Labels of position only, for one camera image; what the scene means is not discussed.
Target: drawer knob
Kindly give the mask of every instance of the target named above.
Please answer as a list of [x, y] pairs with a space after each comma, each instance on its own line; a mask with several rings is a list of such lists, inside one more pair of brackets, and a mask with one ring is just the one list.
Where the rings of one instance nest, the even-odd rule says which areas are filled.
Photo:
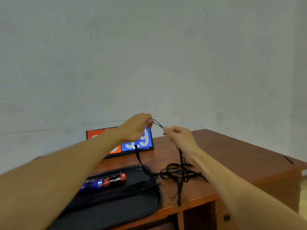
[[230, 220], [230, 216], [229, 216], [229, 215], [225, 215], [225, 216], [224, 216], [224, 221], [225, 221], [225, 222], [228, 222], [229, 220]]

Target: black case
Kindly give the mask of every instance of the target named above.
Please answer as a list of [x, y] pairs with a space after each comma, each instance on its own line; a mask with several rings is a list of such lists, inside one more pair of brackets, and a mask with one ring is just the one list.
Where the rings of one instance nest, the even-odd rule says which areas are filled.
[[[129, 166], [121, 169], [111, 170], [100, 174], [90, 175], [88, 180], [110, 177], [123, 172], [126, 174], [126, 181], [118, 186], [109, 186], [107, 189], [97, 192], [98, 194], [120, 192], [125, 186], [149, 180], [141, 165]], [[160, 209], [162, 204], [162, 193], [159, 186], [154, 189], [138, 192], [129, 197], [123, 197], [107, 201], [98, 205], [77, 209], [67, 213], [67, 210], [78, 206], [80, 201], [86, 201], [86, 193], [78, 193], [63, 213], [47, 228], [48, 230], [103, 230], [149, 216]]]

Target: hand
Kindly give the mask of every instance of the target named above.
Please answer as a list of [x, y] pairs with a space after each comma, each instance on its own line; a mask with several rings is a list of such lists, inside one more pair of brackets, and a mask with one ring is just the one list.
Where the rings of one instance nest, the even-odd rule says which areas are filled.
[[122, 143], [135, 142], [143, 135], [145, 128], [151, 129], [154, 120], [151, 114], [140, 113], [132, 116], [117, 128]]
[[164, 126], [163, 131], [163, 135], [170, 136], [173, 149], [180, 148], [184, 155], [190, 154], [199, 148], [192, 133], [185, 127], [172, 126], [168, 128]]

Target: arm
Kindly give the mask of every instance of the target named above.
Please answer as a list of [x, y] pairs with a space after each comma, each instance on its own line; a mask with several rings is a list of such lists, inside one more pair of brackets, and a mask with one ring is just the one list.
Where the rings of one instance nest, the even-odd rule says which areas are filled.
[[114, 130], [0, 175], [0, 229], [46, 229], [109, 152], [151, 128], [150, 118], [134, 115]]
[[180, 148], [216, 189], [242, 230], [303, 230], [307, 221], [264, 191], [246, 182], [202, 151], [184, 127], [164, 127], [173, 148]]

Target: tangled black cord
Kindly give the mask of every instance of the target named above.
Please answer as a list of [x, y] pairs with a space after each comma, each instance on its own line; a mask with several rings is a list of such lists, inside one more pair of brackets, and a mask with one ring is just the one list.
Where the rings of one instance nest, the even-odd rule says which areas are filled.
[[[154, 124], [163, 128], [162, 125], [158, 121], [156, 121], [156, 122], [158, 124], [156, 124], [156, 123], [154, 123]], [[187, 168], [185, 168], [185, 166], [193, 166], [193, 165], [186, 163], [185, 158], [182, 155], [182, 151], [180, 149], [179, 149], [180, 164], [177, 164], [177, 163], [168, 164], [166, 166], [166, 168], [161, 170], [159, 173], [153, 173], [151, 171], [148, 171], [143, 166], [141, 159], [140, 159], [140, 154], [139, 154], [137, 145], [135, 145], [135, 154], [136, 154], [136, 157], [138, 158], [138, 161], [140, 162], [140, 164], [142, 166], [142, 169], [149, 176], [150, 180], [155, 182], [155, 180], [160, 176], [164, 180], [172, 179], [172, 180], [174, 180], [175, 182], [178, 183], [177, 193], [173, 197], [169, 197], [169, 198], [174, 198], [178, 195], [178, 201], [177, 201], [178, 206], [181, 206], [181, 192], [182, 192], [182, 187], [183, 187], [184, 182], [189, 182], [190, 178], [195, 178], [195, 177], [201, 177], [201, 178], [205, 179], [206, 182], [208, 182], [208, 180], [202, 175], [201, 172], [197, 173], [197, 172], [194, 172], [193, 170], [188, 170]]]

